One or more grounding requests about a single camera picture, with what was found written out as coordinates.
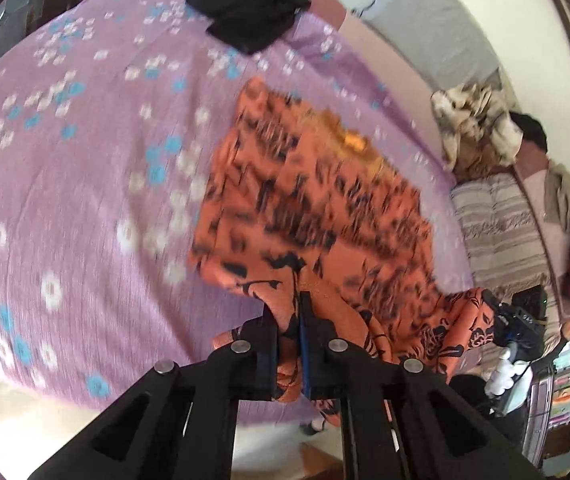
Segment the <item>orange black floral garment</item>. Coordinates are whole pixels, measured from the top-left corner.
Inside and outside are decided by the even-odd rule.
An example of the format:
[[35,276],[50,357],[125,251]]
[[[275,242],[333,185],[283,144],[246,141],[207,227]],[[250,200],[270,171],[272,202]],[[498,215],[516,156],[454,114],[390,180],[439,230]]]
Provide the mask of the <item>orange black floral garment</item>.
[[419,360],[444,377],[494,337],[479,289],[439,288],[419,190],[331,110],[257,77],[239,92],[212,156],[189,263],[206,282],[270,309],[279,402],[302,392],[304,299],[372,358]]

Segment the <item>pink beige folded clothes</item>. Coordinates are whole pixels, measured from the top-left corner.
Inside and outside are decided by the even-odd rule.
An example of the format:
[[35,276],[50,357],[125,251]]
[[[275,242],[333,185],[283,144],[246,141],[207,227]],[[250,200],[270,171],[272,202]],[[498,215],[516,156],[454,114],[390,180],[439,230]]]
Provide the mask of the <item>pink beige folded clothes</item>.
[[548,156],[547,137],[538,120],[518,112],[510,112],[509,116],[524,133],[516,174],[542,234],[552,268],[552,284],[559,297],[560,316],[570,318],[570,298],[562,294],[570,260],[570,172]]

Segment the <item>striped grey pillow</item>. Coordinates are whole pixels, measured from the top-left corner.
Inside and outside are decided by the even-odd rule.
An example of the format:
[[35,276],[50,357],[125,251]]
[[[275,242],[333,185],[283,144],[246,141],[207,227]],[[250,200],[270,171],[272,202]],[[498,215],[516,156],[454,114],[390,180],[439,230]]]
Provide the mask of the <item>striped grey pillow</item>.
[[451,193],[474,284],[509,302],[536,285],[547,294],[547,315],[558,315],[550,260],[531,206],[510,174],[456,186]]

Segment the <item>beige brown patterned blanket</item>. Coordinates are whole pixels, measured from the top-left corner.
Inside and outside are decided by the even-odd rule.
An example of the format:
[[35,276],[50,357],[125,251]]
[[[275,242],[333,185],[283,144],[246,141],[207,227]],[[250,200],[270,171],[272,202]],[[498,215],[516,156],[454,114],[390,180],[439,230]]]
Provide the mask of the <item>beige brown patterned blanket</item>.
[[502,91],[460,84],[434,92],[430,102],[445,168],[457,183],[484,179],[515,164],[524,133],[510,118]]

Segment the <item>pink quilted mattress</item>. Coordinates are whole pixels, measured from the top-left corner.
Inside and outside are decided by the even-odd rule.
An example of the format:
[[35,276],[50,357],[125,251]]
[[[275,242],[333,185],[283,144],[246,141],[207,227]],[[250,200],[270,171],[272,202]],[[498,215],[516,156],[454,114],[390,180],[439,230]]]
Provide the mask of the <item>pink quilted mattress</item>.
[[393,102],[400,105],[412,128],[431,155],[442,164],[440,131],[432,114],[432,91],[407,60],[339,0],[311,0],[311,12],[335,27],[367,68],[385,84]]

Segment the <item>purple floral bed sheet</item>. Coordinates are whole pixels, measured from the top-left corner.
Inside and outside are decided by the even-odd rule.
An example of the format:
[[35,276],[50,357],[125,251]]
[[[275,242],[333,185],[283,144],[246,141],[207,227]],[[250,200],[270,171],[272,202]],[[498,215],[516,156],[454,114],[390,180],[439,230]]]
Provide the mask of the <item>purple floral bed sheet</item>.
[[452,180],[401,93],[311,13],[267,50],[212,38],[185,0],[84,0],[0,58],[0,379],[102,410],[157,360],[208,356],[261,312],[187,264],[243,84],[336,112],[421,192],[434,277],[472,284]]

